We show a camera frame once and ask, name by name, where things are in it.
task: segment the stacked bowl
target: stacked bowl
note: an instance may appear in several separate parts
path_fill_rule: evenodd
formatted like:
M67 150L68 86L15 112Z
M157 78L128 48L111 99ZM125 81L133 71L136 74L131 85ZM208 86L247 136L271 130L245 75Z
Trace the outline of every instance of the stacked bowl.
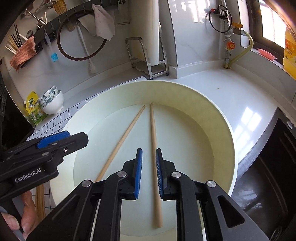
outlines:
M38 102L44 113L56 115L63 109L64 96L62 91L54 85L38 99Z

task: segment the window frame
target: window frame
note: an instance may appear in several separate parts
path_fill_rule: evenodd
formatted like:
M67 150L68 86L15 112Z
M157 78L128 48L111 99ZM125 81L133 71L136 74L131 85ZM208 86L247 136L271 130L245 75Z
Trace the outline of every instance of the window frame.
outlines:
M260 48L270 52L276 57L277 62L283 64L285 49L275 42L263 37L263 25L259 1L246 0L246 2L249 14L250 35L254 40L253 48Z

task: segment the bamboo chopstick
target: bamboo chopstick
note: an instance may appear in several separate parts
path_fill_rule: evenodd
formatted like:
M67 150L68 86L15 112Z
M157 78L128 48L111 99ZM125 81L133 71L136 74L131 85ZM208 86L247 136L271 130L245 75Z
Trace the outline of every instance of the bamboo chopstick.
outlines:
M45 218L44 183L36 187L35 207L40 222Z
M11 36L8 35L8 38L10 40L10 43L15 47L15 49L19 49L19 47L15 44L14 40L11 38Z
M124 140L126 139L126 137L128 136L128 134L130 133L131 129L133 128L133 126L135 125L135 123L137 122L137 120L139 119L140 115L142 114L143 110L145 109L145 105L142 107L142 109L140 109L140 111L138 112L138 114L136 115L136 117L133 119L132 123L130 124L130 126L127 128L127 130L125 131L125 133L123 134L122 138L120 139L120 141L118 142L117 146L114 148L113 152L111 153L111 155L109 156L108 160L106 161L105 165L103 166L100 174L98 175L96 182L99 182L102 177L104 176L108 166L110 165L110 163L112 162L112 160L114 159L115 155L117 154L119 148L121 147L121 145L123 144Z
M15 52L15 51L13 51L13 50L11 50L10 48L7 48L10 52L12 52L13 54L16 54L17 52Z
M7 46L11 49L11 50L13 50L13 51L15 51L15 52L17 52L17 49L15 49L14 47L12 47L11 45L9 45L9 43L7 43Z
M154 203L155 203L155 211L156 211L156 224L158 228L163 226L163 212L161 207L161 199L159 195L158 189L158 176L157 176L157 168L156 168L156 149L157 149L157 139L156 139L156 128L155 128L155 119L154 119L154 110L153 104L150 103L150 117L151 117L151 132L152 132L152 161L153 161L153 184L154 184Z

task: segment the spoon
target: spoon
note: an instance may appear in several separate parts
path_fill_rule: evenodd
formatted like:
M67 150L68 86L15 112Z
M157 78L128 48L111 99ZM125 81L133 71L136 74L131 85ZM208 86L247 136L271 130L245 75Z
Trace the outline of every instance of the spoon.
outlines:
M31 30L29 30L29 31L27 32L26 37L27 37L27 38L30 38L30 37L32 37L32 35L33 35L33 30L31 29Z

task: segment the pink dish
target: pink dish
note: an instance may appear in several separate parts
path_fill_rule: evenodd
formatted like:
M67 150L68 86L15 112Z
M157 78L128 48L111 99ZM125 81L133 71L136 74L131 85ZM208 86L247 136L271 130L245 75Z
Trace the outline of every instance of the pink dish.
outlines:
M266 58L268 58L268 59L270 59L270 60L275 60L275 59L276 59L275 56L273 56L271 53L267 52L267 51L264 50L264 49L258 49L258 51L259 51L259 53L260 53L261 55L263 55L264 57L266 57Z

